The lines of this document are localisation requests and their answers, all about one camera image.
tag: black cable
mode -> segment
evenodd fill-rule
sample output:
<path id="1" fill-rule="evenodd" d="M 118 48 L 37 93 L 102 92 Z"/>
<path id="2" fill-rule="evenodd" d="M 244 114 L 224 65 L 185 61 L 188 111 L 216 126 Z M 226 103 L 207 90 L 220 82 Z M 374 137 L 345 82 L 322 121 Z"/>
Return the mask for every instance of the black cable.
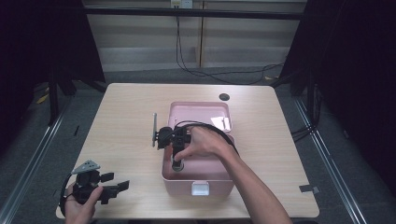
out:
<path id="1" fill-rule="evenodd" d="M 186 64 L 184 63 L 184 58 L 183 58 L 183 53 L 182 53 L 182 47 L 181 47 L 181 38 L 180 38 L 180 20 L 179 17 L 177 17 L 177 65 L 185 72 L 188 72 L 189 74 L 196 76 L 196 77 L 212 77 L 218 81 L 221 82 L 225 82 L 228 84 L 232 84 L 232 85 L 253 85 L 256 84 L 260 81 L 262 81 L 263 77 L 264 77 L 264 71 L 273 69 L 275 67 L 278 66 L 283 66 L 284 63 L 278 63 L 278 64 L 268 64 L 265 65 L 262 69 L 260 70 L 255 70 L 255 71 L 247 71 L 247 72 L 221 72 L 221 73 L 213 73 L 213 74 L 208 74 L 205 72 L 200 72 L 200 71 L 191 71 L 189 68 L 187 68 Z M 178 54 L 180 54 L 180 59 L 181 59 L 181 63 L 183 64 L 183 66 L 180 64 L 180 62 L 178 61 Z M 231 82 L 231 81 L 227 81 L 224 80 L 222 78 L 218 78 L 216 76 L 219 75 L 229 75 L 229 74 L 254 74 L 254 73 L 261 73 L 260 77 L 257 80 L 251 81 L 249 83 L 235 83 L 235 82 Z"/>
<path id="2" fill-rule="evenodd" d="M 69 194 L 66 197 L 64 197 L 64 190 L 66 189 L 66 185 L 67 185 L 67 182 L 69 182 L 70 176 L 72 176 L 72 175 L 68 174 L 66 179 L 64 180 L 64 184 L 62 185 L 62 189 L 61 189 L 61 196 L 60 196 L 60 199 L 59 199 L 59 207 L 61 208 L 61 212 L 62 212 L 62 214 L 64 216 L 65 216 L 64 205 L 66 203 L 67 198 L 70 195 L 72 195 L 72 194 Z"/>
<path id="3" fill-rule="evenodd" d="M 177 127 L 177 125 L 179 125 L 179 124 L 181 124 L 181 123 L 186 123 L 186 122 L 189 122 L 189 124 L 183 125 L 183 126 L 181 126 L 181 127 Z M 236 154 L 239 155 L 239 152 L 238 152 L 238 150 L 236 149 L 235 144 L 233 143 L 233 141 L 231 141 L 231 139 L 228 137 L 228 135 L 227 135 L 225 132 L 223 132 L 222 130 L 218 129 L 217 127 L 215 127 L 215 126 L 213 126 L 213 125 L 211 125 L 211 124 L 207 124 L 207 123 L 203 123 L 203 122 L 195 121 L 195 120 L 183 120 L 183 121 L 179 122 L 178 124 L 176 124 L 176 125 L 175 125 L 175 129 L 174 129 L 172 132 L 170 132 L 168 135 L 166 135 L 166 136 L 161 140 L 161 142 L 160 142 L 160 140 L 159 140 L 158 145 L 161 145 L 162 142 L 163 142 L 163 140 L 165 140 L 165 139 L 171 137 L 171 136 L 172 136 L 173 134 L 175 134 L 176 132 L 180 131 L 181 129 L 188 128 L 188 127 L 205 127 L 205 128 L 207 128 L 207 129 L 209 129 L 209 130 L 215 132 L 215 133 L 218 133 L 222 138 L 224 138 L 224 140 L 225 140 L 229 145 L 231 145 L 231 146 L 233 147 L 233 149 L 235 150 Z"/>
<path id="4" fill-rule="evenodd" d="M 315 113 L 314 113 L 313 120 L 309 126 L 303 127 L 301 129 L 291 133 L 295 143 L 300 141 L 301 139 L 305 138 L 306 136 L 308 136 L 310 133 L 312 133 L 318 127 L 322 100 L 323 100 L 323 97 L 320 94 L 318 87 L 316 87 L 315 88 L 315 101 L 314 101 Z"/>

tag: wooden table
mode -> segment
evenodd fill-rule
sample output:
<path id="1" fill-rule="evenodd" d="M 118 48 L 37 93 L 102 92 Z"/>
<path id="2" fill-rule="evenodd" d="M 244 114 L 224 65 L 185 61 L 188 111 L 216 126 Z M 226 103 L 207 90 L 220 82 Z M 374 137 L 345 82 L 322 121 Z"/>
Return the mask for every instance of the wooden table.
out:
<path id="1" fill-rule="evenodd" d="M 163 151 L 151 146 L 153 113 L 158 128 L 167 125 L 172 102 L 222 102 L 227 93 L 232 136 L 241 158 L 274 192 L 290 217 L 316 217 L 318 206 L 292 141 L 274 89 L 259 86 L 111 84 L 76 167 L 86 160 L 101 165 L 101 174 L 130 180 L 130 188 L 108 205 L 96 205 L 95 217 L 116 219 L 244 218 L 248 211 L 236 188 L 225 196 L 171 196 L 161 175 Z M 57 216 L 62 217 L 59 209 Z"/>

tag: pink container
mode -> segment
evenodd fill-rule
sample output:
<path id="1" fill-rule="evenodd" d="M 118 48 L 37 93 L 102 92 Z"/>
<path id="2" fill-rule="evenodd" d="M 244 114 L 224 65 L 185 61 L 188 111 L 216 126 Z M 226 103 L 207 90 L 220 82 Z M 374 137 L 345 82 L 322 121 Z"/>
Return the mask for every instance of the pink container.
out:
<path id="1" fill-rule="evenodd" d="M 230 139 L 231 117 L 227 104 L 216 102 L 173 102 L 169 113 L 168 126 L 184 120 L 194 120 L 212 124 L 223 130 Z M 172 148 L 163 153 L 163 181 L 172 195 L 228 195 L 233 189 L 233 181 L 222 163 L 215 156 L 191 156 L 184 160 L 180 172 L 172 169 Z"/>

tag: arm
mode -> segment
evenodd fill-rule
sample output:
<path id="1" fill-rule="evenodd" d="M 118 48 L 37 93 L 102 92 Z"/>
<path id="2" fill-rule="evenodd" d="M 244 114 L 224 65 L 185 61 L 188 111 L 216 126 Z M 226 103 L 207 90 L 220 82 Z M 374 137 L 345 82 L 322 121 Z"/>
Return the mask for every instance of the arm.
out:
<path id="1" fill-rule="evenodd" d="M 232 146 L 208 129 L 193 127 L 190 130 L 191 143 L 176 154 L 176 161 L 193 154 L 216 155 L 235 183 L 254 223 L 291 223 L 274 193 L 241 160 Z"/>

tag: human hand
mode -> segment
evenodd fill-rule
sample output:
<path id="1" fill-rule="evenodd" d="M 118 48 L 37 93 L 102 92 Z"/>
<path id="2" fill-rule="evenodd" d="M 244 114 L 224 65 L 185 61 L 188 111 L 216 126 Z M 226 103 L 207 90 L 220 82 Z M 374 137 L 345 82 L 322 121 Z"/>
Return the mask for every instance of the human hand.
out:
<path id="1" fill-rule="evenodd" d="M 73 193 L 74 183 L 69 185 L 67 188 L 67 194 Z M 80 204 L 76 201 L 73 195 L 67 197 L 65 202 L 65 223 L 66 224 L 87 224 L 90 222 L 93 214 L 95 213 L 95 205 L 100 195 L 102 194 L 103 187 L 99 186 L 93 190 L 90 198 L 84 204 Z"/>
<path id="2" fill-rule="evenodd" d="M 189 127 L 188 130 L 191 133 L 191 142 L 188 147 L 176 154 L 175 161 L 191 155 L 221 157 L 225 151 L 234 151 L 221 135 L 205 127 Z"/>

